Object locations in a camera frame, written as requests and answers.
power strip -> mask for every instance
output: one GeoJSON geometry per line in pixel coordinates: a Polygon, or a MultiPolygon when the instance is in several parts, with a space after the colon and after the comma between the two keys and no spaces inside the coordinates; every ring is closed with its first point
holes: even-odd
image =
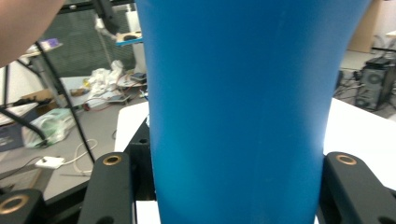
{"type": "Polygon", "coordinates": [[[48,168],[48,169],[58,169],[64,164],[64,158],[57,157],[44,157],[35,163],[36,167],[48,168]]]}

white table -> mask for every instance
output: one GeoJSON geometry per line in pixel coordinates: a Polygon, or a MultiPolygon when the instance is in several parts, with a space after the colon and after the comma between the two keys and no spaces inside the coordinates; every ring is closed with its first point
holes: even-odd
{"type": "MultiPolygon", "coordinates": [[[[149,104],[131,105],[119,113],[115,151],[123,151],[144,118],[149,104]]],[[[364,160],[378,179],[396,189],[396,122],[332,99],[324,154],[342,151],[364,160]]],[[[161,223],[155,202],[137,202],[139,224],[161,223]]]]}

blue cylinder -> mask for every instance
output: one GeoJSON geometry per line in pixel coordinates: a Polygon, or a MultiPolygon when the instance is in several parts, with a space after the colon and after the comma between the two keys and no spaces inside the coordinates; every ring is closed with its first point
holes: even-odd
{"type": "Polygon", "coordinates": [[[162,224],[312,223],[337,70],[369,0],[137,0],[162,224]]]}

